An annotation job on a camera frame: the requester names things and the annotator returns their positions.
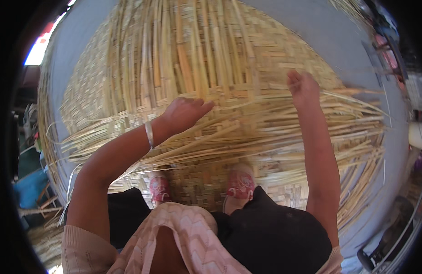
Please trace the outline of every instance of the woven bamboo mat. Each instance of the woven bamboo mat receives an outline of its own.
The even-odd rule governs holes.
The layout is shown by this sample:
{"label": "woven bamboo mat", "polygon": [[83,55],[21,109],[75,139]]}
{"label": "woven bamboo mat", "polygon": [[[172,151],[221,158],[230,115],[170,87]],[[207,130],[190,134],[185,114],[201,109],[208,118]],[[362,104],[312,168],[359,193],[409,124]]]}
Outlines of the woven bamboo mat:
{"label": "woven bamboo mat", "polygon": [[[195,127],[149,152],[109,191],[138,187],[149,202],[147,172],[165,170],[175,201],[220,211],[227,170],[245,161],[274,201],[305,209],[303,144],[286,84],[290,69],[310,72],[323,90],[343,181],[340,218],[348,224],[367,202],[361,197],[382,161],[383,112],[376,102],[353,99],[362,91],[345,89],[298,35],[239,1],[121,0],[74,69],[61,106],[70,137],[56,145],[70,152],[68,161],[84,163],[178,96],[214,100],[217,107]],[[359,181],[355,170],[366,166]]]}

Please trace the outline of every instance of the gray floor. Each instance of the gray floor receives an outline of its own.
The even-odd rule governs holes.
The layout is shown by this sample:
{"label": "gray floor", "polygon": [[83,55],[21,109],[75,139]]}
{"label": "gray floor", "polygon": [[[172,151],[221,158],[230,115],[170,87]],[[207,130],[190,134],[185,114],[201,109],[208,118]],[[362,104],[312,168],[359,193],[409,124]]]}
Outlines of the gray floor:
{"label": "gray floor", "polygon": [[[368,35],[352,23],[344,13],[335,10],[326,0],[244,0],[243,2],[264,11],[283,25],[297,32],[339,75],[345,85],[383,90],[374,73],[362,41],[369,43]],[[55,118],[60,121],[60,106],[67,82],[72,74],[84,47],[111,10],[115,0],[80,0],[56,31],[57,39],[53,56],[52,103]],[[392,128],[385,134],[386,165],[373,183],[370,195],[373,202],[367,207],[348,232],[340,238],[342,255],[345,261],[344,272],[360,268],[356,260],[358,246],[379,230],[383,216],[401,187],[400,178],[408,155],[408,125],[406,106],[400,90],[393,78],[382,78],[386,96],[377,95],[366,100],[379,99],[381,108],[391,112],[392,120],[385,119],[385,124]],[[68,133],[63,125],[58,125],[58,133],[65,138]],[[66,182],[73,169],[66,165]],[[367,250],[374,249],[373,241]]]}

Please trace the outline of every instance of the bracelet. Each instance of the bracelet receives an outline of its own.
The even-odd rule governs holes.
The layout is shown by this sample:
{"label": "bracelet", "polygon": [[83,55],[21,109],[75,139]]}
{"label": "bracelet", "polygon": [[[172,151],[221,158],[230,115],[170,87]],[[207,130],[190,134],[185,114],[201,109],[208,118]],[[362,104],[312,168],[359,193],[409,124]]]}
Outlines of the bracelet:
{"label": "bracelet", "polygon": [[152,129],[152,124],[147,121],[145,123],[145,127],[146,127],[146,133],[147,133],[147,139],[149,140],[149,145],[150,145],[150,150],[152,150],[154,148],[154,143],[153,143],[153,129]]}

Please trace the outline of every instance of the hand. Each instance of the hand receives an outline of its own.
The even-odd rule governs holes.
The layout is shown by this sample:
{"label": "hand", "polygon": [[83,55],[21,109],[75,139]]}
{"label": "hand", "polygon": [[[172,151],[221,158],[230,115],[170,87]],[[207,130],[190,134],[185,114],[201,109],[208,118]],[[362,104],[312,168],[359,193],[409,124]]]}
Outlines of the hand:
{"label": "hand", "polygon": [[304,108],[320,106],[319,84],[308,72],[299,74],[292,70],[287,73],[287,85],[293,96],[293,104],[297,111]]}
{"label": "hand", "polygon": [[214,102],[204,102],[203,99],[187,99],[178,97],[159,116],[172,135],[179,134],[191,128],[214,107]]}

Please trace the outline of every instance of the pink sneaker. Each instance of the pink sneaker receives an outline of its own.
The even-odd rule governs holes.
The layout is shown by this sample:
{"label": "pink sneaker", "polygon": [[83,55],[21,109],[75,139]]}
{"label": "pink sneaker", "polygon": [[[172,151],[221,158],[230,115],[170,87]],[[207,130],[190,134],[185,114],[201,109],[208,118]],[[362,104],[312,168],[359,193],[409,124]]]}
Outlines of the pink sneaker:
{"label": "pink sneaker", "polygon": [[150,172],[150,194],[154,202],[170,202],[170,184],[161,171]]}
{"label": "pink sneaker", "polygon": [[228,190],[223,202],[223,212],[230,215],[253,199],[255,180],[252,168],[245,163],[234,165],[229,171]]}

